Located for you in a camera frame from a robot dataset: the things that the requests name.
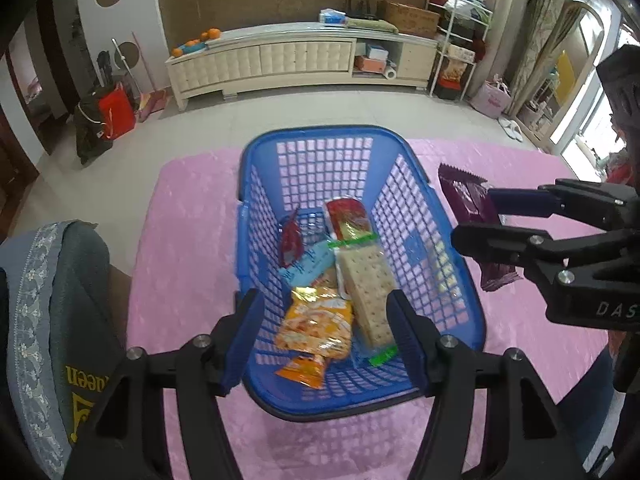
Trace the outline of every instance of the pink bag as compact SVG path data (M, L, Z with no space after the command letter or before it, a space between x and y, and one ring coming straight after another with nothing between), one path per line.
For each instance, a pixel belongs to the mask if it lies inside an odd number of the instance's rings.
M511 96L504 83L492 86L488 81L482 83L478 93L471 99L471 105L481 114L497 119L500 114L509 106Z

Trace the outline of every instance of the blue snack package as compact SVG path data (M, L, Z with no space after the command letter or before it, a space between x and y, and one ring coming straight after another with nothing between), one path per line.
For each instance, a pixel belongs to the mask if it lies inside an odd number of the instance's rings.
M329 240L322 240L306 249L302 257L286 269L281 267L280 277L291 288L310 286L325 270L335 265L334 250L329 248Z

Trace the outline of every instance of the white tv cabinet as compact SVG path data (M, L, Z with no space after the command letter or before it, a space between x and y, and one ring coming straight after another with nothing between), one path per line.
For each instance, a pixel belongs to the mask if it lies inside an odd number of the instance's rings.
M358 41L382 44L398 77L354 71ZM321 84L385 84L426 88L437 42L409 34L322 23L281 23L237 28L207 41L207 48L166 61L180 110L190 97Z

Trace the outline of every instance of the red snack package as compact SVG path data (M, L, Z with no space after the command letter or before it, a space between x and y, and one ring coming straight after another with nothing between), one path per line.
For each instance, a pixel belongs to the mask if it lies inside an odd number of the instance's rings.
M484 178L446 164L441 164L438 168L438 177L442 192L458 222L502 223L487 188L482 186L486 183ZM479 265L482 272L480 287L487 292L493 292L503 285L522 279L514 266L505 264Z
M335 198L327 201L325 206L336 239L357 240L372 233L367 212L360 200L350 197Z
M305 248L302 243L302 232L296 221L298 208L287 218L282 226L280 237L280 266L285 269L302 257Z

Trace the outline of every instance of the black bag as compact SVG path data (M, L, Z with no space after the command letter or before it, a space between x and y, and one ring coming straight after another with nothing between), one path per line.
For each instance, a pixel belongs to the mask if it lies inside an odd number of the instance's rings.
M112 91L113 86L98 87L82 98L74 109L76 153L83 166L113 146L113 141L107 138L107 126L98 107L98 101Z

